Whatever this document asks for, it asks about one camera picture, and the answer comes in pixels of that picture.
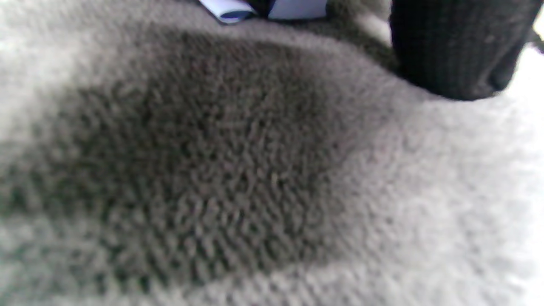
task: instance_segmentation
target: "gray fluffy fabric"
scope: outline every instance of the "gray fluffy fabric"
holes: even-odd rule
[[[449,101],[332,7],[0,0],[0,305],[543,305],[544,57]]]

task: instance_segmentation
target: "fuzzy texture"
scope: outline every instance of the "fuzzy texture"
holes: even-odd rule
[[[542,305],[544,57],[455,103],[361,2],[0,1],[0,305]]]

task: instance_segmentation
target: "black knit fabric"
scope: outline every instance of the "black knit fabric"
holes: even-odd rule
[[[503,90],[542,0],[393,0],[403,76],[435,94],[476,100]]]

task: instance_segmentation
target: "black sleeve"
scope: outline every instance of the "black sleeve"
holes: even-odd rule
[[[393,0],[393,48],[410,82],[450,99],[503,90],[543,0]]]
[[[266,17],[272,9],[274,0],[246,0],[259,16]]]

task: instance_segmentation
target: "white paper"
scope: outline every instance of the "white paper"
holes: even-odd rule
[[[269,19],[315,19],[327,15],[327,0],[276,0]]]
[[[240,22],[255,14],[244,0],[200,0],[200,3],[223,23]]]

